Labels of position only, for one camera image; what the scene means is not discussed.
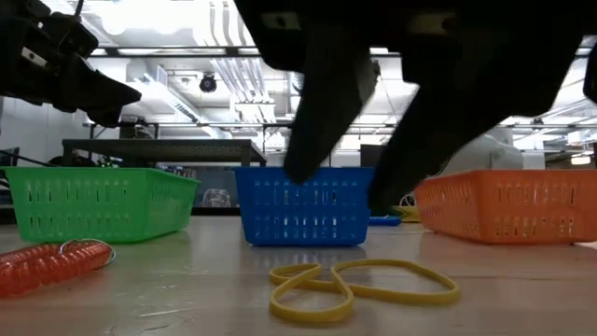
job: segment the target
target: red spiral cord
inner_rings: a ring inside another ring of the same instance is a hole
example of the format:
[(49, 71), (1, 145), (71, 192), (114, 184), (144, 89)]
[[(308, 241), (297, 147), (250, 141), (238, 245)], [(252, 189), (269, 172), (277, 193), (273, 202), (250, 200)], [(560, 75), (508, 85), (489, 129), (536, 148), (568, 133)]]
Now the red spiral cord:
[(26, 247), (0, 255), (0, 298), (20, 295), (104, 266), (112, 255), (105, 243), (74, 242)]

